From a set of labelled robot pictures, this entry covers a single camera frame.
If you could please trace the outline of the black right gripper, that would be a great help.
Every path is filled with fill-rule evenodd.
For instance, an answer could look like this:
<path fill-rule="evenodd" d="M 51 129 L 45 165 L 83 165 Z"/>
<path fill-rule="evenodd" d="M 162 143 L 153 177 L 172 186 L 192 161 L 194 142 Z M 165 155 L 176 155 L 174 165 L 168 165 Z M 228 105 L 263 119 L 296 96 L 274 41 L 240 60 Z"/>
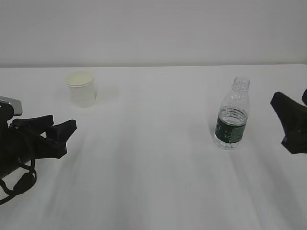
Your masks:
<path fill-rule="evenodd" d="M 307 89 L 302 95 L 307 105 Z M 281 144 L 291 154 L 307 153 L 307 107 L 294 101 L 282 92 L 276 92 L 271 106 L 281 121 L 285 136 Z"/>

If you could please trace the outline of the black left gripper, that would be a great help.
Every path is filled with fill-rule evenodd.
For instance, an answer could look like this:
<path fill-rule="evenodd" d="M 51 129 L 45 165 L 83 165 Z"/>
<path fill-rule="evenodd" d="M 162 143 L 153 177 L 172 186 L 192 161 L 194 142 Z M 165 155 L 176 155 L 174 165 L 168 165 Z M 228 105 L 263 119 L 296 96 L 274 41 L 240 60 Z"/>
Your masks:
<path fill-rule="evenodd" d="M 4 122 L 4 162 L 27 163 L 32 159 L 60 159 L 66 142 L 77 129 L 76 120 L 53 125 L 53 115 Z"/>

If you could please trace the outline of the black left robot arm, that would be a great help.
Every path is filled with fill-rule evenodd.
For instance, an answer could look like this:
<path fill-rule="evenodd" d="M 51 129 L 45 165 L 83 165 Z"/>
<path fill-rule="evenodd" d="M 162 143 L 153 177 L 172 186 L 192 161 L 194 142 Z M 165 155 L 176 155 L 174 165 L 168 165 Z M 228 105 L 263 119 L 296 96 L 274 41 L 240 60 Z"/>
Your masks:
<path fill-rule="evenodd" d="M 77 129 L 75 120 L 54 125 L 53 116 L 14 119 L 0 128 L 0 177 L 3 178 L 34 159 L 60 159 L 66 142 Z"/>

